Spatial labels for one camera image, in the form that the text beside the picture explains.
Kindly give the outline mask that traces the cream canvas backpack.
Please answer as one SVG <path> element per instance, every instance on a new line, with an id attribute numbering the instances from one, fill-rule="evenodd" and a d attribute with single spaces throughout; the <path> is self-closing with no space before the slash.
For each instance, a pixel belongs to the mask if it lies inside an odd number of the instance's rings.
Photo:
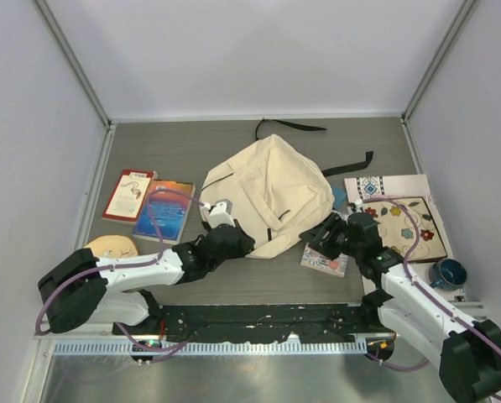
<path id="1" fill-rule="evenodd" d="M 209 170 L 200 201 L 228 203 L 231 217 L 254 241 L 251 259 L 272 259 L 295 246 L 300 234 L 321 224 L 335 198 L 328 177 L 366 169 L 373 160 L 321 170 L 278 134 L 255 138 Z"/>

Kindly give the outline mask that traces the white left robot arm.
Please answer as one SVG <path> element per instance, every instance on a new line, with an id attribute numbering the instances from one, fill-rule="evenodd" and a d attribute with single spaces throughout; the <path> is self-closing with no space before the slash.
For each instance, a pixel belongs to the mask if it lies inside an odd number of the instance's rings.
<path id="1" fill-rule="evenodd" d="M 160 314 L 156 302 L 140 293 L 152 285 L 179 285 L 203 279 L 227 260 L 253 251 L 255 241 L 241 227 L 222 224 L 196 240 L 159 254 L 97 258 L 77 249 L 38 282 L 43 306 L 35 322 L 39 335 L 75 330 L 99 314 L 109 322 L 154 333 Z"/>

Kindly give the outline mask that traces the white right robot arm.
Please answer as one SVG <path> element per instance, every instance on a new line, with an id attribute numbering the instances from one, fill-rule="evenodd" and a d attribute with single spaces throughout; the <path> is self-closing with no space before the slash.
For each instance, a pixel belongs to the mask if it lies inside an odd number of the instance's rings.
<path id="1" fill-rule="evenodd" d="M 355 260 L 376 286 L 363 298 L 363 326 L 398 333 L 437 369 L 454 401 L 479 402 L 501 391 L 501 329 L 469 316 L 420 280 L 399 253 L 384 246 L 371 215 L 342 219 L 331 213 L 300 237 L 328 259 L 345 254 Z"/>

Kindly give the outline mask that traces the blue orange paperback book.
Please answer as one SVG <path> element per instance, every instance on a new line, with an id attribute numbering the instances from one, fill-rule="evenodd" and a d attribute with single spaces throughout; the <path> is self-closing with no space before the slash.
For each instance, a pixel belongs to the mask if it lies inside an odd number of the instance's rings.
<path id="1" fill-rule="evenodd" d="M 164 243 L 178 244 L 190 210 L 191 199 L 195 195 L 195 185 L 177 181 L 152 181 L 148 194 L 161 188 L 173 192 L 159 192 L 150 197 L 153 216 L 159 226 Z M 144 204 L 133 229 L 133 236 L 149 241 L 159 241 L 149 210 Z"/>

